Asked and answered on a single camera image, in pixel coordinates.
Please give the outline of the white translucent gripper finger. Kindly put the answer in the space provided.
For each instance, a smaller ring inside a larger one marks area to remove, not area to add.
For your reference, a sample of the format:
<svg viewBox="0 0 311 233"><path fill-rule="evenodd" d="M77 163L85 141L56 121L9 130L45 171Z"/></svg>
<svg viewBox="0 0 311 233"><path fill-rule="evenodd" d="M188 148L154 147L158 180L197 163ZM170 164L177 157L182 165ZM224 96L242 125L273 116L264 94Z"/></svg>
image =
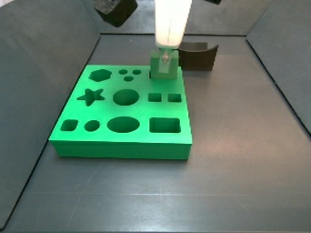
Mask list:
<svg viewBox="0 0 311 233"><path fill-rule="evenodd" d="M192 0L154 0L154 44L164 64L182 41L190 5Z"/></svg>

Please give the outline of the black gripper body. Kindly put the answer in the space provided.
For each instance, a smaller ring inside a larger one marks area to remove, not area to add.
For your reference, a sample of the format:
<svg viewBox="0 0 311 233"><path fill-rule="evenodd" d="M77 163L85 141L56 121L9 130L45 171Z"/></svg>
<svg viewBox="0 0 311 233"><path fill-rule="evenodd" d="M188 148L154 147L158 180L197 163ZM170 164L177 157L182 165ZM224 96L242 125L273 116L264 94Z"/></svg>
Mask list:
<svg viewBox="0 0 311 233"><path fill-rule="evenodd" d="M93 8L101 19L112 26L120 27L137 8L136 0L94 0Z"/></svg>

